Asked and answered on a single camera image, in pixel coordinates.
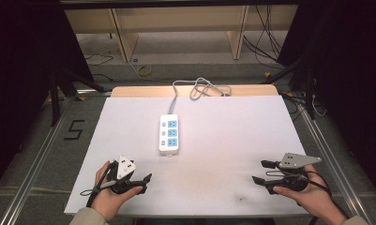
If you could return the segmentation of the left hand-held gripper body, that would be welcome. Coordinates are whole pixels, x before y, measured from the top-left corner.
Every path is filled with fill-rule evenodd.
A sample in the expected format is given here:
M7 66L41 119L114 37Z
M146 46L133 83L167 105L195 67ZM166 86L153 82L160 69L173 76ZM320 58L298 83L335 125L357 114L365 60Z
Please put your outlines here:
M112 162L108 173L108 181L113 182L111 190L116 194L122 194L130 190L132 188L130 177L135 170L135 164L124 156Z

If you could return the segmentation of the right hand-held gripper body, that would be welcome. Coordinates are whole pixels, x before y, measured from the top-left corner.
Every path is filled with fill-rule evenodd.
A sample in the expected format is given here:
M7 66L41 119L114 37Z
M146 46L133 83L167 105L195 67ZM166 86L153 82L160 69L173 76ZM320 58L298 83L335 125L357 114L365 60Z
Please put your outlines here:
M280 173L280 180L269 181L273 186L266 188L269 193L274 193L273 187L284 187L294 191L301 191L308 185L307 173L304 167L310 164L320 163L320 157L311 157L295 153L286 153L281 161L279 168L271 169L272 173Z

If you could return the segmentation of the person's right hand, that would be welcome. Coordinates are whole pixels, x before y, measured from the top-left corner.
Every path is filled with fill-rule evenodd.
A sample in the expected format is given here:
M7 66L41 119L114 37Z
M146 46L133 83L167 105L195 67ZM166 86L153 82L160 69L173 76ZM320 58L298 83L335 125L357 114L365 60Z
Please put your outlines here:
M342 225L347 220L333 203L329 194L320 187L308 184L304 190L299 192L287 187L274 187L273 190L279 195L293 199L326 225Z

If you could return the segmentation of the person's left hand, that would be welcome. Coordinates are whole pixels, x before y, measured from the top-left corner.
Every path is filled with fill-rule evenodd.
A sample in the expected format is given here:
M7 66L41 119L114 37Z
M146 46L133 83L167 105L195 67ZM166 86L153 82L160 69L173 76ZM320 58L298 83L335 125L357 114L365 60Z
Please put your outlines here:
M142 191L142 187L134 187L123 194L115 194L110 189L103 189L93 200L91 207L96 210L106 221L112 220L120 207L129 199Z

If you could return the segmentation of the white table cover sheet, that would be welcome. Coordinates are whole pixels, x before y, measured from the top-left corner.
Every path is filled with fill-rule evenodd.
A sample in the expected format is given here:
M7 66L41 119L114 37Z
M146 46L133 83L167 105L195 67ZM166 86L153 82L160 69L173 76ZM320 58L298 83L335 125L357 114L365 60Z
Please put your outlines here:
M176 114L179 149L158 150L159 122ZM261 161L280 160L304 148L283 99L261 97L110 97L106 100L66 206L86 205L82 191L107 160L125 156L137 167L134 179L152 173L147 191L120 213L140 218L282 217L304 214L288 198L254 184Z

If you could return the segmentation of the white power strip blue sockets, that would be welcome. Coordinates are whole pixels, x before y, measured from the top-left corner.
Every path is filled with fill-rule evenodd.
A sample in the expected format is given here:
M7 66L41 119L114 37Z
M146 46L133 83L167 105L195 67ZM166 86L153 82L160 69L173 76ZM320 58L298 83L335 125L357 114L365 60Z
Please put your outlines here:
M159 122L158 150L162 155L174 155L179 149L179 122L176 114L163 114Z

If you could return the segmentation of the black metal stand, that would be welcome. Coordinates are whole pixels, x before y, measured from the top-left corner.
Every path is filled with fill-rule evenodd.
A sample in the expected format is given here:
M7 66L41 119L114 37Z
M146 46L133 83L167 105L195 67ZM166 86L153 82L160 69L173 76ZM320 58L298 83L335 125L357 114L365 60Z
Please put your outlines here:
M275 75L271 75L267 78L263 84L271 84L279 79L285 77L288 74L292 74L289 86L292 90L298 87L305 87L305 107L304 109L309 115L310 119L314 119L315 109L313 106L313 71L310 62L306 58L300 58L293 62L286 68L282 69Z
M91 87L100 93L111 92L111 89L100 86L96 84L94 81L90 81L84 78L83 76L80 76L77 73L74 73L71 70L63 67L56 69L50 75L49 81L53 111L52 127L57 123L58 119L60 118L58 88L60 88L63 94L68 98L74 98L77 95L77 89L73 84L74 81Z

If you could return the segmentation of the black curtain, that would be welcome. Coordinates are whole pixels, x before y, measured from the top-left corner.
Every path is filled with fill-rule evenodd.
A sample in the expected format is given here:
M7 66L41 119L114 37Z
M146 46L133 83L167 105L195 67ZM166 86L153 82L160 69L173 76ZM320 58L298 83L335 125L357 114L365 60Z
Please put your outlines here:
M61 68L93 79L60 0L0 0L0 180Z
M309 58L315 91L376 188L376 0L297 0L278 61Z

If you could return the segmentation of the aluminium floor rail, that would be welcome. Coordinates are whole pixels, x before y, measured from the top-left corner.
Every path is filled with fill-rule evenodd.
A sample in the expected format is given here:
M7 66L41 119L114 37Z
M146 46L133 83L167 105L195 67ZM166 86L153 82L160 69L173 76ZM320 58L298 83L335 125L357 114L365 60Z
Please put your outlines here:
M354 189L350 179L345 174L346 170L339 163L338 157L334 154L333 149L327 142L323 132L316 122L316 115L324 117L326 112L319 113L315 107L315 96L307 94L305 97L305 106L302 107L302 117L317 144L320 154L323 157L329 172L331 173L338 190L346 202L347 207L353 215L358 215L364 218L368 225L373 225L371 218L369 217L366 207L360 199L359 194Z
M29 165L29 170L23 177L22 183L14 191L13 198L2 216L0 225L14 225L16 223L23 206L27 201L29 193L37 181L38 175L51 152L55 138L65 122L65 116L68 114L68 110L73 101L73 97L65 97L61 103L60 116L53 125L49 126L49 131L46 132L44 141L40 144L33 162Z

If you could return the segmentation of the light wooden desk frame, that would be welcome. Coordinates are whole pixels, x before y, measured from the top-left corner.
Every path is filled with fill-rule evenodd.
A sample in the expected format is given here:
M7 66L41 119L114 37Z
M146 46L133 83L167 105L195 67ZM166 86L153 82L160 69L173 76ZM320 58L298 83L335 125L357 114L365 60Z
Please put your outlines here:
M236 60L244 32L260 30L267 15L274 30L287 31L296 11L296 5L262 5L68 9L66 15L76 34L114 34L122 59L127 62L140 33L196 31L225 31Z

